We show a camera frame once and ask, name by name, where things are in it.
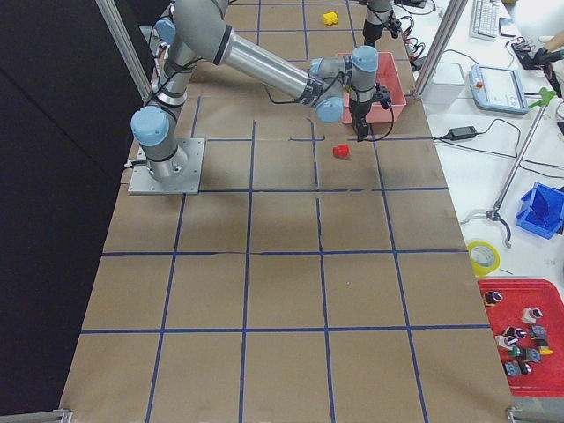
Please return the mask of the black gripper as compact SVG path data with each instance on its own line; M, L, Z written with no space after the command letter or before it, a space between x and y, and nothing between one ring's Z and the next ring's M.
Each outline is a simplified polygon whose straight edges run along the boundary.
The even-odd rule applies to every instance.
M387 30L393 39L401 33L401 23L393 11L374 13L367 11L362 30L364 44L374 47L376 42L382 38L383 32Z
M368 123L384 123L387 121L386 112L392 111L390 90L380 83L372 88L361 91L355 87L349 90L349 113L358 142L369 136Z

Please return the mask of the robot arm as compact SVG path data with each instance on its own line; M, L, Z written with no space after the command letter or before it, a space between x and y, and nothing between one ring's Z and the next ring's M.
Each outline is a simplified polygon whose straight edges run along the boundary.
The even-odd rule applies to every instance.
M344 112L352 117L359 141L368 136L367 115L374 103L390 108L388 90L377 83L378 52L355 48L349 56L322 57L301 70L235 33L225 21L226 1L174 1L154 28L167 50L148 101L130 127L145 155L150 192L195 193L199 187L202 142L181 140L174 132L187 99L187 86L201 61L229 66L312 107L321 122L333 123Z
M362 34L364 44L374 47L382 38L382 33L387 30L393 39L401 33L401 23L396 18L390 0L362 1L367 7Z

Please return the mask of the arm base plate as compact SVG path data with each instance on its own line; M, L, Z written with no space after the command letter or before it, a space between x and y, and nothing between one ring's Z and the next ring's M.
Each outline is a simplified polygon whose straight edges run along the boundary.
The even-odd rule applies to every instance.
M150 161L138 147L129 183L131 195L197 195L204 159L204 138L177 138L175 156L163 162Z

